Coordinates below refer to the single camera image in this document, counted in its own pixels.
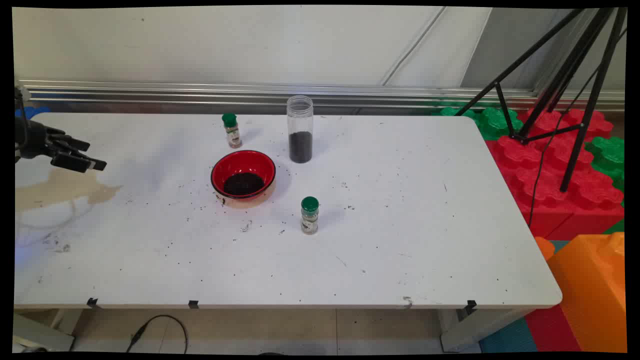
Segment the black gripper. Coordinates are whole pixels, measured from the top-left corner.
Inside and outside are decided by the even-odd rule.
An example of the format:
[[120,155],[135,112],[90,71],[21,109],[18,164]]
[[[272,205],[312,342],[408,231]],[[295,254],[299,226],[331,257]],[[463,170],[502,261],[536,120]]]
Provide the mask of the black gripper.
[[60,129],[22,117],[14,119],[14,146],[16,162],[23,158],[45,156],[52,158],[51,166],[76,173],[86,173],[87,170],[104,171],[107,166],[106,161],[80,153],[89,150],[89,142],[76,139]]

